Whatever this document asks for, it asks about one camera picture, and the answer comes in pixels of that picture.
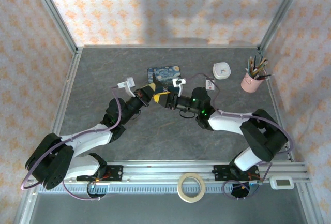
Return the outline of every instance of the tape roll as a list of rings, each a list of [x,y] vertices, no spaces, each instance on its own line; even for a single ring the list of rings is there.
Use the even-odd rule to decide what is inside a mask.
[[[194,179],[200,186],[200,191],[195,197],[189,197],[189,196],[185,195],[183,192],[183,188],[182,188],[183,182],[184,182],[184,180],[186,180],[188,178]],[[193,203],[193,202],[199,201],[203,197],[203,195],[206,192],[206,186],[205,186],[203,179],[199,175],[197,175],[195,173],[186,173],[183,176],[181,176],[178,181],[177,192],[178,192],[179,197],[183,201],[188,202],[188,203]]]

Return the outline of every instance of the white label tag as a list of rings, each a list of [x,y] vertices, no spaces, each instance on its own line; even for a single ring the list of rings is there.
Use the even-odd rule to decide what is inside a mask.
[[[214,91],[215,85],[208,79],[206,79],[206,90],[208,91]]]

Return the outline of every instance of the orange floral pattern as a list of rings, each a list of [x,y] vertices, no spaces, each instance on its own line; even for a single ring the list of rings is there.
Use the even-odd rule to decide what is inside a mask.
[[[54,0],[78,46],[258,45],[282,0]]]
[[[266,56],[280,113],[308,163],[325,223],[331,220],[331,0],[295,0]]]
[[[41,0],[0,0],[0,216],[12,223],[25,162],[50,131],[72,54]]]

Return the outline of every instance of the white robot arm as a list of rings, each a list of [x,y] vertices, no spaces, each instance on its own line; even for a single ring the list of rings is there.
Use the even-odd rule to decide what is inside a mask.
[[[46,189],[52,189],[63,179],[75,178],[78,176],[94,176],[100,178],[106,173],[107,163],[96,154],[89,154],[83,157],[78,155],[89,151],[93,147],[106,145],[117,140],[125,131],[124,124],[134,114],[140,111],[142,106],[148,106],[151,98],[165,108],[172,110],[179,109],[184,112],[192,112],[197,115],[196,121],[203,129],[218,131],[224,130],[243,135],[249,147],[239,153],[231,162],[231,174],[239,178],[252,166],[261,161],[271,161],[274,155],[287,142],[284,134],[277,128],[268,125],[266,122],[259,122],[255,119],[242,119],[234,116],[238,114],[224,115],[210,104],[210,97],[205,88],[195,88],[191,97],[179,96],[178,92],[166,92],[154,95],[155,84],[147,85],[134,92],[127,102],[118,99],[121,106],[121,120],[114,129],[113,126],[118,119],[119,112],[115,99],[111,100],[106,114],[100,124],[90,128],[81,136],[77,133],[59,137],[54,133],[47,135],[34,153],[27,161],[25,167],[30,170],[50,147],[68,140],[52,153],[50,153],[32,172],[32,175],[43,184]],[[261,116],[274,122],[264,111],[257,110],[254,113],[247,113],[246,116]]]

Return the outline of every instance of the gray marble surface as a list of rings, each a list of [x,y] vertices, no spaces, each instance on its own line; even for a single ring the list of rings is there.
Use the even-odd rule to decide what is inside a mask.
[[[147,69],[156,66],[180,66],[183,78],[198,72],[213,76],[217,62],[227,62],[231,75],[217,80],[221,94],[217,107],[229,112],[247,113],[265,109],[275,117],[274,107],[264,82],[249,94],[240,83],[245,75],[247,58],[255,49],[204,48],[84,48],[65,113],[61,134],[88,129],[100,122],[114,98],[110,87],[133,77],[136,88],[147,84]],[[197,77],[184,86],[183,95],[190,96],[195,87],[203,87],[205,79]],[[117,89],[118,97],[129,96]],[[151,102],[141,115],[125,125],[126,131],[115,142],[96,147],[90,152],[105,160],[127,159],[201,159],[230,161],[248,147],[243,136],[226,131],[201,129],[194,119],[186,120],[179,111],[171,111]],[[286,159],[286,155],[277,155]]]

